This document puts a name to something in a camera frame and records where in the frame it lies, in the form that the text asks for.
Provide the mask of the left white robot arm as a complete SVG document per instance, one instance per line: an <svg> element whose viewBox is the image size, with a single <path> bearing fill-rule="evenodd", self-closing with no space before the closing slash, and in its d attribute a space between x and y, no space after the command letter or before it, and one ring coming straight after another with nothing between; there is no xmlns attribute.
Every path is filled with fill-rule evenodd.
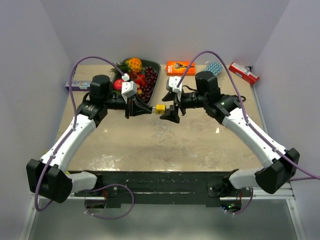
<svg viewBox="0 0 320 240"><path fill-rule="evenodd" d="M72 193L87 191L92 196L99 196L103 192L104 184L96 174L66 172L80 146L107 116L108 110L123 110L126 118L153 112L153 108L139 98L134 81L122 83L121 94L116 94L108 76L94 76L89 92L59 140L39 160L31 159L26 165L32 193L62 203Z"/></svg>

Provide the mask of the yellow padlock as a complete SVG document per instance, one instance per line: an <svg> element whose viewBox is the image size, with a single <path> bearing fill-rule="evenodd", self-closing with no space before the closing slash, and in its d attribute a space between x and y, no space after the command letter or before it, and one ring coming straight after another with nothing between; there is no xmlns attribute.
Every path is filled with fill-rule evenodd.
<svg viewBox="0 0 320 240"><path fill-rule="evenodd" d="M156 115L163 115L167 110L166 105L164 104L156 104L152 107L151 112L155 113Z"/></svg>

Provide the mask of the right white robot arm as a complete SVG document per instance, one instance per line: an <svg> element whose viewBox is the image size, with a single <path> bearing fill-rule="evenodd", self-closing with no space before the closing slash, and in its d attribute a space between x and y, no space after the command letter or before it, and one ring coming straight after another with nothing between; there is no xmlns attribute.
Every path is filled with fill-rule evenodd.
<svg viewBox="0 0 320 240"><path fill-rule="evenodd" d="M222 94L212 72L201 71L195 75L196 90L193 92L184 92L178 85L180 80L179 76L168 78L168 92L162 100L173 104L160 119L179 123L179 114L185 115L187 109L203 108L209 117L242 140L262 165L253 170L233 171L222 185L227 196L233 197L245 187L259 187L268 194L274 194L295 175L300 153L295 148L287 149L263 131L243 112L238 97Z"/></svg>

